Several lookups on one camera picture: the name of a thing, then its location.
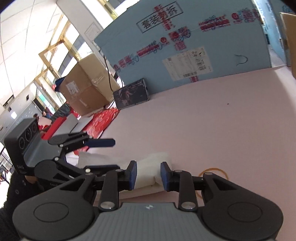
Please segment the black sleeve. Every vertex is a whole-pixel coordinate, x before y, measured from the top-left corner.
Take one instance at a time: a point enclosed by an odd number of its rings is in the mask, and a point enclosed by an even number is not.
[[[41,193],[37,184],[29,183],[23,175],[14,172],[10,179],[7,200],[0,209],[0,240],[17,241],[19,236],[12,222],[15,208],[23,201]]]

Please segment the white ceiling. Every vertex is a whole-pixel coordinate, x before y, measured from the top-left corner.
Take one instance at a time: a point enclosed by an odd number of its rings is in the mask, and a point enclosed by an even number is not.
[[[15,0],[1,13],[1,105],[40,73],[43,62],[38,54],[48,47],[61,14],[56,0]]]

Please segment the white cloth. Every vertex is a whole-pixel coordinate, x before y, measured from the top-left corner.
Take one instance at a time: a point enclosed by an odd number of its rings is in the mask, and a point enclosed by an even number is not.
[[[117,164],[122,169],[126,169],[131,159],[112,158],[100,154],[79,153],[78,167],[84,168],[90,165]],[[120,199],[143,196],[163,191],[163,184],[160,176],[160,164],[166,161],[171,168],[171,159],[167,153],[154,153],[148,157],[137,161],[137,179],[135,189],[132,191],[122,191],[119,193]]]

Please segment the rectangular stamp with chinese characters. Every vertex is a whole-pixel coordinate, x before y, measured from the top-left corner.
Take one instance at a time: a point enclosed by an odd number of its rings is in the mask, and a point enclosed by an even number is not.
[[[158,5],[154,9],[156,10],[155,12],[137,22],[137,26],[142,33],[161,23],[166,30],[169,30],[174,27],[170,19],[183,13],[177,2],[170,3],[164,7]]]

